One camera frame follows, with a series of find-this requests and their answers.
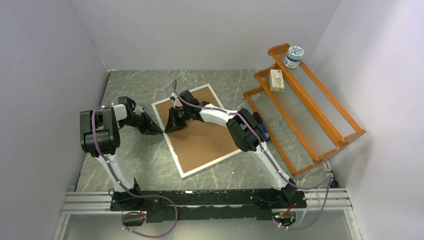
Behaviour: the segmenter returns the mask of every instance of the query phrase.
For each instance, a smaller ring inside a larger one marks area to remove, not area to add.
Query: small yellow box
[[[281,70],[269,70],[269,87],[271,91],[282,92],[284,89],[283,73]]]

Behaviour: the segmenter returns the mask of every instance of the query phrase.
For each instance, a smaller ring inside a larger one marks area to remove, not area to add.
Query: white jar
[[[301,47],[291,46],[287,51],[283,63],[289,69],[295,69],[299,67],[299,64],[301,64],[301,60],[303,57],[304,50]]]

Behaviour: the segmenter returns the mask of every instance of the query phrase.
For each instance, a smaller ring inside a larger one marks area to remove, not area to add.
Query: gray marble surface
[[[259,85],[254,77],[255,72],[255,70],[112,71],[102,105],[117,103],[118,97],[128,96],[137,104],[144,106],[144,111],[157,122],[151,103],[169,98],[172,92],[171,83],[177,79],[179,92],[210,84],[226,109],[246,108],[252,111],[243,93]],[[266,94],[254,95],[253,101],[294,166],[300,169],[310,165],[311,158]],[[270,187],[264,171],[247,153],[240,152],[198,174],[181,179],[163,135],[141,135],[137,129],[128,126],[119,132],[120,152],[142,189],[204,190]],[[268,143],[268,147],[281,168],[291,175],[272,142]],[[324,166],[320,165],[294,177],[294,180],[299,186],[310,187],[325,177]],[[98,192],[107,191],[112,187],[112,181],[102,165],[87,154],[76,190]]]

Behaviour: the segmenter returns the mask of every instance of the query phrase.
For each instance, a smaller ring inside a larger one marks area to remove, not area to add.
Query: purple hose
[[[98,107],[96,109],[93,110],[92,114],[91,114],[91,127],[92,127],[92,131],[93,131],[93,138],[94,138],[94,145],[95,145],[95,149],[98,152],[98,154],[106,161],[108,162],[108,158],[102,153],[102,151],[100,150],[99,147],[99,142],[97,140],[97,133],[96,133],[96,121],[95,121],[95,117],[96,117],[96,113],[100,110],[102,110],[103,108],[110,108],[113,105],[108,105],[106,107]],[[173,206],[173,209],[175,210],[175,220],[171,226],[171,228],[166,231],[165,233],[161,234],[161,235],[156,235],[156,236],[152,236],[152,235],[146,235],[143,234],[141,232],[138,231],[134,231],[131,228],[127,227],[124,225],[124,220],[127,216],[129,215],[139,215],[139,216],[144,216],[143,213],[141,212],[137,212],[137,211],[131,211],[126,213],[125,215],[122,216],[121,218],[121,224],[122,224],[122,229],[125,229],[133,234],[137,234],[139,236],[145,237],[145,238],[151,238],[151,239],[157,239],[157,238],[161,238],[163,236],[166,236],[167,234],[169,234],[172,230],[174,230],[175,226],[177,225],[177,220],[178,220],[178,210],[177,210],[177,206],[175,205],[175,203],[173,201],[171,201],[171,199],[167,198],[166,196],[161,196],[161,195],[145,195],[145,196],[140,196],[140,195],[135,195],[134,193],[130,192],[130,190],[128,190],[128,188],[121,183],[120,179],[117,177],[116,173],[114,172],[114,169],[111,167],[110,163],[107,163],[107,168],[109,169],[110,173],[112,174],[113,178],[115,179],[115,181],[119,184],[119,186],[121,186],[125,192],[127,192],[129,195],[133,196],[134,198],[139,198],[139,199],[144,199],[144,198],[161,198],[161,199],[165,199],[167,200],[169,203],[171,203],[171,205]]]
[[[212,108],[211,107],[207,107],[207,106],[198,106],[198,105],[194,105],[194,104],[191,104],[191,103],[188,103],[187,101],[185,101],[183,98],[181,98],[180,97],[180,95],[178,94],[178,92],[177,92],[177,80],[175,79],[173,82],[172,82],[172,90],[173,90],[173,93],[178,97],[178,99],[181,101],[181,102],[183,102],[183,103],[185,103],[185,104],[187,104],[188,106],[191,106],[191,107],[194,107],[194,108],[198,108],[198,109],[207,109],[207,110],[212,110]],[[227,110],[225,110],[225,109],[222,109],[222,108],[219,108],[219,107],[214,107],[213,108],[213,110],[218,110],[218,111],[220,111],[220,112],[223,112],[223,113],[228,113],[227,112]],[[253,133],[253,135],[256,137],[256,139],[258,140],[258,142],[259,142],[259,146],[260,146],[260,149],[264,149],[264,147],[262,146],[262,141],[261,141],[261,138],[259,137],[259,135],[253,130],[253,128],[248,124],[248,122],[246,121],[246,119],[240,114],[240,113],[238,113],[238,112],[230,112],[229,113],[230,115],[237,115],[242,121],[243,121],[243,123],[246,125],[246,127]],[[268,160],[272,163],[272,165],[274,166],[274,168],[275,168],[275,170],[278,172],[279,171],[279,169],[278,169],[278,166],[276,166],[276,164],[271,160],[271,156],[269,156],[268,155],[268,153],[266,152],[266,151],[264,151],[264,153],[265,153],[265,155],[266,155],[266,157],[268,158]],[[320,182],[320,183],[318,183],[318,184],[316,184],[316,185],[314,185],[314,186],[311,186],[311,187],[300,187],[300,186],[297,186],[296,184],[293,184],[293,183],[291,183],[287,178],[285,178],[284,177],[284,175],[281,173],[281,172],[279,172],[278,173],[280,176],[281,176],[281,178],[284,180],[284,181],[286,181],[289,185],[291,185],[291,186],[293,186],[293,187],[295,187],[295,188],[297,188],[297,189],[300,189],[300,190],[311,190],[311,189],[315,189],[315,188],[318,188],[318,187],[320,187],[322,184],[324,184],[325,182],[328,182],[328,185],[327,185],[327,191],[325,192],[325,198],[324,198],[324,202],[322,203],[322,207],[321,207],[321,210],[319,211],[319,213],[318,213],[318,215],[316,216],[316,218],[311,222],[311,223],[309,223],[308,225],[306,225],[306,226],[303,226],[303,227],[292,227],[292,228],[288,228],[289,230],[303,230],[303,229],[307,229],[307,228],[309,228],[310,226],[312,226],[312,225],[314,225],[316,222],[317,222],[317,220],[320,218],[320,216],[321,216],[321,214],[323,213],[323,211],[324,211],[324,207],[326,206],[326,202],[327,202],[327,198],[328,198],[328,195],[329,195],[329,191],[330,191],[330,184],[331,184],[331,176],[328,176],[327,178],[325,178],[322,182]]]

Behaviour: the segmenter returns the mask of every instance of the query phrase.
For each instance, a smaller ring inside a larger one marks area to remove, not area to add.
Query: purple cable
[[[198,109],[207,109],[207,110],[218,110],[218,111],[220,111],[220,112],[223,112],[223,113],[228,113],[227,112],[227,110],[225,110],[225,109],[222,109],[222,108],[219,108],[219,107],[214,107],[213,109],[212,109],[212,107],[207,107],[207,106],[198,106],[198,105],[194,105],[194,104],[191,104],[191,103],[188,103],[187,101],[185,101],[183,98],[181,98],[180,97],[180,95],[178,94],[178,92],[177,92],[177,80],[175,79],[173,82],[172,82],[172,90],[173,90],[173,93],[178,97],[178,99],[181,101],[181,102],[183,102],[183,103],[185,103],[185,104],[187,104],[188,106],[191,106],[191,107],[194,107],[194,108],[198,108]],[[256,139],[258,140],[258,142],[259,142],[259,146],[260,146],[260,149],[262,149],[262,150],[264,150],[264,147],[262,146],[262,141],[261,141],[261,138],[259,137],[259,135],[253,130],[253,128],[248,124],[248,122],[246,121],[246,119],[240,114],[240,113],[238,113],[238,112],[230,112],[229,113],[230,115],[237,115],[242,121],[243,121],[243,123],[246,125],[246,127],[253,133],[253,135],[256,137]],[[276,164],[271,160],[271,156],[269,156],[268,155],[268,153],[266,152],[266,151],[264,151],[264,153],[265,153],[265,155],[266,155],[266,157],[268,158],[268,160],[271,162],[271,164],[274,166],[274,168],[275,168],[275,170],[278,172],[279,171],[279,169],[278,169],[278,166],[276,166]],[[327,198],[328,198],[328,195],[329,195],[329,191],[330,191],[330,184],[331,184],[331,176],[328,176],[327,178],[325,178],[322,182],[320,182],[320,183],[318,183],[318,184],[316,184],[316,185],[314,185],[314,186],[311,186],[311,187],[300,187],[300,186],[297,186],[296,184],[293,184],[293,183],[291,183],[287,178],[285,178],[284,177],[284,175],[281,173],[281,172],[279,172],[278,173],[280,176],[281,176],[281,178],[284,180],[284,181],[286,181],[289,185],[291,185],[291,186],[293,186],[293,187],[295,187],[296,189],[300,189],[300,190],[311,190],[311,189],[315,189],[315,188],[318,188],[318,187],[320,187],[322,184],[324,184],[325,182],[328,182],[328,185],[327,185],[327,191],[325,192],[325,198],[324,198],[324,202],[322,203],[322,207],[321,207],[321,210],[319,211],[319,213],[318,213],[318,215],[316,216],[316,218],[310,223],[310,224],[308,224],[308,225],[306,225],[306,226],[303,226],[303,227],[292,227],[292,228],[288,228],[288,230],[303,230],[303,229],[307,229],[307,228],[309,228],[310,226],[312,226],[312,225],[314,225],[316,222],[317,222],[317,220],[320,218],[320,216],[321,216],[321,214],[323,213],[323,211],[324,211],[324,207],[325,207],[325,205],[326,205],[326,202],[327,202]]]
[[[95,121],[95,117],[96,117],[96,113],[104,108],[110,108],[113,105],[107,105],[106,107],[98,107],[96,109],[93,110],[92,114],[91,114],[91,127],[92,127],[92,131],[93,131],[93,138],[94,138],[94,145],[95,145],[95,149],[98,152],[98,154],[106,161],[108,162],[108,158],[102,153],[102,151],[100,150],[99,147],[99,142],[97,140],[97,133],[96,133],[96,121]],[[139,216],[144,216],[145,214],[141,213],[141,212],[137,212],[137,211],[131,211],[126,213],[125,215],[122,216],[121,218],[121,224],[122,224],[122,229],[125,229],[133,234],[137,234],[139,236],[145,237],[145,238],[151,238],[151,239],[157,239],[157,238],[161,238],[163,236],[168,235],[172,230],[174,230],[175,226],[177,225],[177,220],[178,220],[178,210],[177,210],[177,206],[175,205],[175,203],[173,201],[171,201],[171,199],[167,198],[166,196],[161,196],[161,195],[145,195],[145,196],[140,196],[140,195],[135,195],[134,193],[130,192],[130,190],[128,190],[128,188],[121,183],[121,180],[117,177],[114,169],[111,167],[110,163],[107,163],[107,168],[109,169],[110,173],[112,174],[113,178],[115,179],[115,181],[119,184],[119,186],[121,186],[125,192],[127,192],[129,195],[133,196],[134,198],[139,198],[139,199],[145,199],[145,198],[161,198],[161,199],[165,199],[167,200],[169,203],[171,203],[171,205],[173,206],[174,210],[175,210],[175,220],[173,222],[173,225],[171,226],[171,228],[166,231],[165,233],[161,234],[161,235],[156,235],[156,236],[152,236],[152,235],[146,235],[143,234],[141,232],[138,231],[134,231],[131,228],[127,227],[124,225],[124,220],[127,216],[129,215],[139,215]]]

